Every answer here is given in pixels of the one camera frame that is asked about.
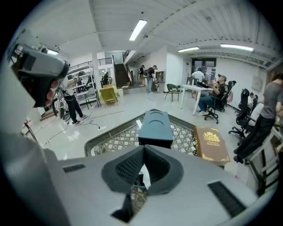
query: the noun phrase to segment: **gray shirt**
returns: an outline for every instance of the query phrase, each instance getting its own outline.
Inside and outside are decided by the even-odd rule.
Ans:
[[[261,116],[275,119],[277,102],[283,103],[283,87],[277,83],[269,83],[264,91],[264,107],[261,110]]]

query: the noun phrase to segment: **jeans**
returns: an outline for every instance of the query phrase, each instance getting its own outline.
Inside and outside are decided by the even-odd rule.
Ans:
[[[238,159],[248,157],[260,145],[262,145],[265,138],[269,135],[275,119],[263,118],[261,115],[257,118],[256,124],[249,135],[243,139],[240,146],[237,148]]]
[[[152,92],[152,91],[151,91],[152,82],[153,82],[153,78],[152,78],[152,77],[149,77],[149,78],[147,79],[147,88],[146,88],[146,91],[147,91],[148,93],[151,93],[151,92]]]
[[[213,105],[213,99],[210,96],[199,98],[199,108],[202,111],[207,111],[207,105]]]
[[[66,96],[64,98],[65,98],[67,105],[68,105],[68,108],[69,108],[70,117],[71,117],[72,121],[74,123],[76,123],[76,121],[77,121],[76,120],[76,112],[78,112],[80,117],[83,116],[83,113],[80,109],[80,105],[79,105],[78,101],[76,101],[75,95]]]

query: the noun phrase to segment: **staircase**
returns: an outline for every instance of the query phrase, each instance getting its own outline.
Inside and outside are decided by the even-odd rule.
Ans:
[[[124,67],[124,64],[114,64],[115,66],[115,79],[116,87],[119,89],[130,81],[128,73]]]

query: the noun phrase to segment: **man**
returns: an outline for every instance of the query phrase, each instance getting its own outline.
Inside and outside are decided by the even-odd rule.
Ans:
[[[139,71],[139,77],[140,77],[140,86],[144,86],[145,84],[145,78],[144,78],[144,68],[145,66],[142,65]]]
[[[252,106],[253,106],[253,92],[251,92],[249,97],[248,97],[248,106],[249,106],[250,109],[252,109]]]
[[[151,91],[153,80],[156,80],[154,70],[157,70],[156,65],[154,65],[152,68],[147,69],[147,92],[151,94],[153,94],[153,92]]]
[[[251,118],[256,121],[257,118],[260,116],[260,113],[261,113],[261,110],[263,109],[263,107],[264,107],[264,102],[263,101],[259,102],[259,104],[256,106],[256,108],[252,111]],[[256,122],[254,122],[253,120],[250,120],[249,125],[255,126]]]
[[[204,78],[205,78],[205,76],[204,76],[203,71],[202,71],[201,68],[198,68],[198,70],[197,70],[196,72],[192,73],[191,77],[194,78],[194,79],[198,79],[198,80],[199,80],[199,83],[202,83],[203,80],[204,80]],[[193,97],[194,99],[196,99],[197,94],[198,94],[198,92],[195,91],[195,90],[193,90],[193,91],[191,92],[191,97]]]
[[[76,101],[76,97],[72,90],[72,85],[79,82],[79,79],[68,80],[68,77],[65,77],[63,82],[60,84],[60,88],[63,90],[64,99],[66,100],[70,112],[71,119],[73,124],[79,125],[80,121],[76,119],[76,111],[78,112],[80,119],[83,120],[87,117],[84,115],[80,109],[79,103]]]
[[[205,78],[201,68],[198,68],[198,70],[196,72],[192,73],[191,76],[195,79],[198,79],[199,83],[202,83],[203,79]]]
[[[218,75],[219,79],[218,79],[218,83],[219,85],[217,87],[214,86],[213,82],[210,82],[208,85],[213,89],[213,93],[210,94],[212,96],[216,96],[217,98],[221,99],[224,95],[225,92],[227,92],[228,88],[225,84],[227,78],[225,75]],[[209,112],[207,110],[207,106],[208,105],[213,105],[214,101],[212,99],[212,97],[208,95],[205,97],[201,97],[199,99],[199,108],[202,110],[202,112],[200,113],[200,115],[208,115]]]
[[[266,86],[264,91],[264,107],[261,110],[256,124],[249,135],[242,141],[240,146],[234,150],[237,154],[235,162],[243,163],[243,159],[255,151],[265,138],[269,135],[276,115],[281,111],[283,104],[283,74],[275,75],[272,82]]]

